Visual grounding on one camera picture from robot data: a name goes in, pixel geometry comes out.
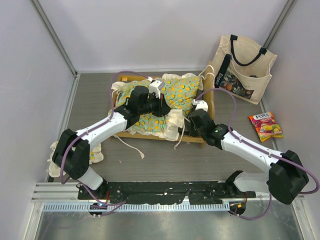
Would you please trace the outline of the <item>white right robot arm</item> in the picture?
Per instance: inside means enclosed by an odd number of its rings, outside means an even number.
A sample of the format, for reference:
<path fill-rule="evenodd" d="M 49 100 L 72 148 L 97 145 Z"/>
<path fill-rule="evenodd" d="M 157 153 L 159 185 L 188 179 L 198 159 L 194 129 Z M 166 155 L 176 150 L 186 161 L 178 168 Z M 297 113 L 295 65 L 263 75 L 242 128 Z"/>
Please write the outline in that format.
<path fill-rule="evenodd" d="M 208 145 L 233 153 L 263 171 L 234 172 L 225 186 L 230 197 L 236 198 L 243 192 L 261 192 L 289 205 L 309 182 L 295 152 L 287 150 L 282 153 L 249 140 L 225 124 L 215 124 L 203 109 L 193 111 L 188 119 L 191 127 Z"/>

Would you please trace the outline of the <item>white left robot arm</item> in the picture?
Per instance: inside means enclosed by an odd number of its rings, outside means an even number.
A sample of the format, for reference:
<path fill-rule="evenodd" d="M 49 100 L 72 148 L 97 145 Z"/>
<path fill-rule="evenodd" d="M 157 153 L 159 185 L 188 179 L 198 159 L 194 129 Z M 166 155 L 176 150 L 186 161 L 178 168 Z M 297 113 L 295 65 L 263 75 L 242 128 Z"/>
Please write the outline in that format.
<path fill-rule="evenodd" d="M 64 174 L 67 174 L 82 184 L 93 198 L 102 199 L 107 192 L 107 182 L 90 167 L 90 152 L 93 148 L 135 125 L 142 115 L 162 117 L 170 110 L 159 89 L 137 86 L 124 104 L 113 108 L 106 118 L 78 131 L 63 131 L 52 156 L 52 161 L 60 168 L 61 183 L 66 183 Z"/>

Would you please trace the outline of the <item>small lemon print pillow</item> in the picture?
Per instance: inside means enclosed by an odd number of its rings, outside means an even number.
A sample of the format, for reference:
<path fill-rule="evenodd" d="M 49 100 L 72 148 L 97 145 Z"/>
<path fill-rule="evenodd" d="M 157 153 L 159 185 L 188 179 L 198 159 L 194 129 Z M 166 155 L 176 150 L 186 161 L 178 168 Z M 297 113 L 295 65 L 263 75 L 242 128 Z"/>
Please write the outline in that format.
<path fill-rule="evenodd" d="M 53 142 L 50 146 L 52 153 L 50 154 L 50 158 L 47 160 L 50 164 L 48 167 L 48 174 L 50 177 L 58 178 L 60 176 L 60 167 L 53 163 L 53 154 L 56 150 L 58 142 Z M 99 163 L 104 160 L 104 155 L 102 154 L 102 145 L 98 144 L 89 154 L 89 164 Z"/>

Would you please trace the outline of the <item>lemon print pet mattress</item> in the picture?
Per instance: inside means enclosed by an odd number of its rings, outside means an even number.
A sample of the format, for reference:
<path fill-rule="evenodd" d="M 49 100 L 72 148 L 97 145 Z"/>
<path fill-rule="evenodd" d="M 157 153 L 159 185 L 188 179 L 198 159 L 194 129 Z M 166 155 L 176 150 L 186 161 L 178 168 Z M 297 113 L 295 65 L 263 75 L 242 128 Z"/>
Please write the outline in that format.
<path fill-rule="evenodd" d="M 197 94 L 204 89 L 200 75 L 165 73 L 156 79 L 121 76 L 111 85 L 112 105 L 119 107 L 139 86 L 149 90 L 147 106 L 151 110 L 156 109 L 156 113 L 142 114 L 137 123 L 115 134 L 114 138 L 120 141 L 123 138 L 171 141 L 175 142 L 175 148 L 181 142 L 197 143 L 202 148 L 205 146 L 203 139 L 191 135 L 187 119 Z"/>

